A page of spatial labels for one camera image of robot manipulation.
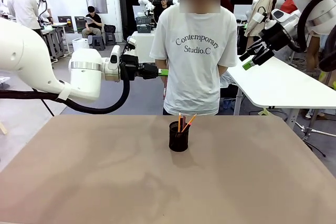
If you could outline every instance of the seated person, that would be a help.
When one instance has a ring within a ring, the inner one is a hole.
[[[86,28],[82,31],[83,38],[86,39],[90,34],[100,35],[101,36],[101,18],[96,13],[96,10],[93,6],[88,7],[89,14],[86,17],[92,19],[92,23],[89,24],[87,21],[85,22]]]

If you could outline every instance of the gray stool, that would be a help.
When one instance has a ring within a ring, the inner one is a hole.
[[[114,33],[105,32],[105,36],[106,36],[105,41],[106,41],[107,46],[115,46],[117,44],[116,37],[115,37]]]
[[[94,35],[92,37],[92,46],[96,50],[104,51],[105,50],[105,43],[104,43],[104,40],[103,40],[103,36]]]

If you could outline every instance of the person in white t-shirt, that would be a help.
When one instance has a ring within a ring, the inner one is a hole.
[[[42,22],[54,23],[51,14],[51,3],[49,0],[35,0],[38,5],[38,15],[41,16]]]
[[[157,26],[150,56],[169,68],[163,114],[216,115],[220,76],[237,65],[235,16],[219,0],[181,0]]]
[[[8,9],[16,22],[37,32],[41,37],[41,27],[37,22],[38,6],[35,0],[8,0]]]

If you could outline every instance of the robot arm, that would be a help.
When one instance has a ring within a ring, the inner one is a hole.
[[[120,47],[115,46],[110,58],[101,58],[94,49],[77,50],[70,63],[70,83],[60,81],[54,75],[48,48],[36,32],[3,18],[0,18],[0,27],[6,31],[0,33],[0,69],[16,71],[27,85],[42,91],[2,91],[0,98],[53,100],[80,112],[106,114],[125,103],[130,90],[129,82],[136,76],[153,79],[160,74],[157,67],[140,64],[135,56],[120,55]],[[98,99],[102,77],[124,82],[122,97],[114,106],[92,109],[73,102],[73,99],[86,102]]]
[[[249,47],[241,60],[255,55],[244,65],[247,70],[254,65],[262,65],[274,56],[273,50],[278,51],[286,45],[296,52],[306,49],[307,28],[318,34],[329,34],[326,45],[327,57],[320,63],[323,71],[336,69],[336,0],[294,0],[298,10],[286,14],[280,10],[273,10],[274,20],[265,21],[265,29],[259,36],[261,39]]]

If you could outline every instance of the person wearing black cap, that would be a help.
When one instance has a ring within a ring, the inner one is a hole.
[[[150,56],[168,68],[163,114],[215,115],[220,79],[237,64],[237,23],[220,0],[181,0],[157,25]]]

